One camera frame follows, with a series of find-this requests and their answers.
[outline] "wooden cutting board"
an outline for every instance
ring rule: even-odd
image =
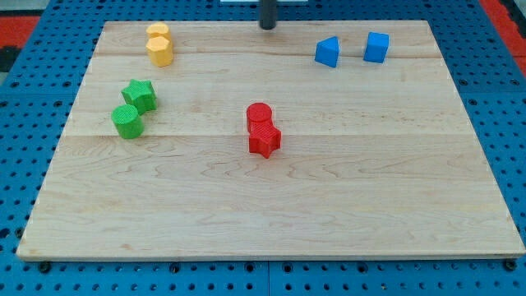
[[[27,261],[518,257],[517,229],[425,21],[108,22],[18,255]],[[364,62],[369,31],[390,34]],[[340,39],[337,68],[316,42]],[[158,110],[123,140],[110,119],[130,79]],[[245,112],[274,110],[282,148],[248,153]]]

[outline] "black pole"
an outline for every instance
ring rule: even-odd
[[[272,30],[278,20],[278,0],[260,0],[260,28]]]

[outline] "yellow block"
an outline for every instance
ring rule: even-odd
[[[157,67],[168,66],[173,61],[172,43],[163,36],[154,37],[146,44],[150,61]]]
[[[172,36],[170,34],[170,28],[168,27],[168,25],[164,24],[162,21],[158,21],[150,25],[148,29],[146,29],[146,33],[148,34],[148,39],[163,36],[168,41],[170,41],[170,43],[172,43]]]

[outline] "green block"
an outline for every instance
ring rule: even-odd
[[[151,81],[130,80],[130,85],[121,90],[126,104],[134,105],[142,115],[146,111],[157,109],[157,98]]]
[[[118,135],[123,139],[137,138],[145,130],[137,108],[130,104],[115,108],[112,112],[112,121]]]

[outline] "green cylinder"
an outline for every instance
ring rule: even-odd
[[[112,112],[112,121],[117,128],[118,135],[123,139],[137,138],[145,130],[139,111],[130,104],[115,108]]]

